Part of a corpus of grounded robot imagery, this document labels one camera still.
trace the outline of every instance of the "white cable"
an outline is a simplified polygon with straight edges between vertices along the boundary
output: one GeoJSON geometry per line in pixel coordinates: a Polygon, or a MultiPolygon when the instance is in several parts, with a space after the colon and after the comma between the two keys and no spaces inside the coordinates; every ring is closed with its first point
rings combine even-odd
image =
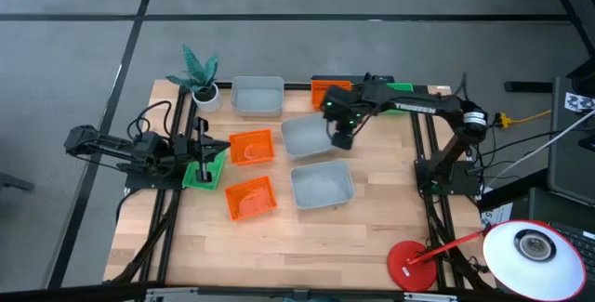
{"type": "Polygon", "coordinates": [[[540,152],[543,149],[545,149],[546,147],[550,146],[553,142],[555,142],[556,140],[560,139],[562,136],[566,135],[566,133],[568,133],[570,130],[576,128],[578,125],[582,124],[583,122],[585,122],[585,120],[587,120],[589,117],[591,117],[593,115],[595,115],[595,110],[592,110],[590,113],[588,113],[587,115],[583,116],[583,118],[581,118],[580,120],[574,122],[572,125],[570,125],[569,127],[567,127],[566,130],[562,131],[558,136],[556,136],[555,138],[552,138],[549,142],[547,142],[546,144],[544,144],[541,147],[539,147],[539,149],[531,152],[530,154],[527,154],[526,156],[524,156],[521,159],[519,159],[518,161],[516,161],[514,164],[509,165],[509,167],[505,168],[502,172],[498,173],[498,175],[496,177],[494,177],[492,179],[492,181],[490,181],[490,183],[487,184],[487,186],[485,186],[485,187],[490,187],[490,185],[492,183],[494,183],[494,181],[498,180],[498,178],[500,176],[502,176],[503,174],[505,174],[506,172],[508,172],[512,167],[514,167],[514,166],[516,166],[516,165],[524,162],[525,160],[533,157],[538,152],[540,152]]]}

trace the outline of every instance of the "gray container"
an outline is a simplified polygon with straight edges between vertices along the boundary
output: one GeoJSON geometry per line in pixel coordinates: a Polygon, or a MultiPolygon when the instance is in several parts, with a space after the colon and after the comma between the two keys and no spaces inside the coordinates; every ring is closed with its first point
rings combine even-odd
{"type": "Polygon", "coordinates": [[[284,80],[276,76],[237,76],[231,85],[231,106],[238,116],[281,115],[284,80]]]}
{"type": "Polygon", "coordinates": [[[296,167],[291,170],[291,186],[299,209],[342,204],[355,196],[350,168],[343,161],[296,167]]]}
{"type": "Polygon", "coordinates": [[[326,134],[326,120],[321,112],[281,123],[281,133],[287,154],[303,158],[333,150],[326,134]]]}

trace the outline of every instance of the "green block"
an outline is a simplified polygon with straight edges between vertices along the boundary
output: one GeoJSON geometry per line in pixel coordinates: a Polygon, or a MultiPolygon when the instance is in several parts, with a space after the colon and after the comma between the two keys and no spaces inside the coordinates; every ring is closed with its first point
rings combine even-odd
{"type": "Polygon", "coordinates": [[[184,175],[184,179],[182,180],[182,185],[185,187],[192,187],[198,188],[203,190],[216,190],[219,185],[219,178],[221,177],[221,172],[223,172],[223,166],[225,165],[226,154],[225,151],[218,154],[215,157],[215,162],[208,163],[206,165],[206,169],[211,172],[211,176],[213,181],[209,183],[202,183],[196,181],[196,170],[198,169],[198,162],[192,162],[188,164],[186,167],[186,174],[184,175]]]}
{"type": "MultiPolygon", "coordinates": [[[[394,90],[401,90],[401,91],[405,91],[405,92],[413,92],[413,84],[409,84],[409,83],[391,83],[391,84],[387,84],[388,87],[394,89],[394,90]]],[[[385,115],[398,115],[398,114],[403,114],[403,113],[407,113],[404,111],[385,111],[382,112],[385,115]]]]}

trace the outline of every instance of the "gray floor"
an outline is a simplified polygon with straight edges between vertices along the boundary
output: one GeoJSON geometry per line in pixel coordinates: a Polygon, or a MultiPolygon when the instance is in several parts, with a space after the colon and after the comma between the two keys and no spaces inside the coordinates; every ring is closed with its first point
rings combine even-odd
{"type": "MultiPolygon", "coordinates": [[[[572,0],[588,30],[588,0],[572,0]]],[[[0,0],[6,13],[135,13],[139,0],[0,0]]],[[[559,0],[151,0],[149,13],[563,13],[559,0]]],[[[118,70],[130,22],[0,22],[0,171],[36,184],[0,191],[0,290],[44,284],[84,164],[63,153],[74,125],[98,125],[118,70]]],[[[550,96],[507,94],[508,80],[548,81],[586,60],[566,23],[355,21],[145,22],[111,134],[147,105],[154,79],[183,70],[181,45],[200,58],[220,57],[219,80],[280,75],[307,82],[314,74],[388,73],[418,85],[456,85],[469,72],[469,93],[491,114],[523,118],[550,108],[550,96]]],[[[541,118],[496,131],[504,144],[549,130],[541,118]]],[[[499,152],[517,159],[543,140],[499,152]]],[[[491,135],[483,149],[492,147],[491,135]]],[[[524,176],[547,155],[521,165],[524,176]]],[[[66,285],[99,283],[124,177],[100,169],[66,285]]]]}

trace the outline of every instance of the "orange tray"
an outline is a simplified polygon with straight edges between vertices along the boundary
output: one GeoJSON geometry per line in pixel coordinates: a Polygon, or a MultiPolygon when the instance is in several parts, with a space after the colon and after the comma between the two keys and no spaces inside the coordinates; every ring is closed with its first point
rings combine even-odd
{"type": "Polygon", "coordinates": [[[225,190],[232,220],[256,216],[277,207],[269,177],[259,177],[225,190]]]}
{"type": "Polygon", "coordinates": [[[265,163],[275,156],[270,129],[232,134],[230,143],[232,164],[265,163]]]}
{"type": "Polygon", "coordinates": [[[335,85],[344,89],[351,90],[351,82],[344,80],[312,80],[312,107],[320,110],[320,104],[323,102],[324,94],[328,87],[335,85]]]}

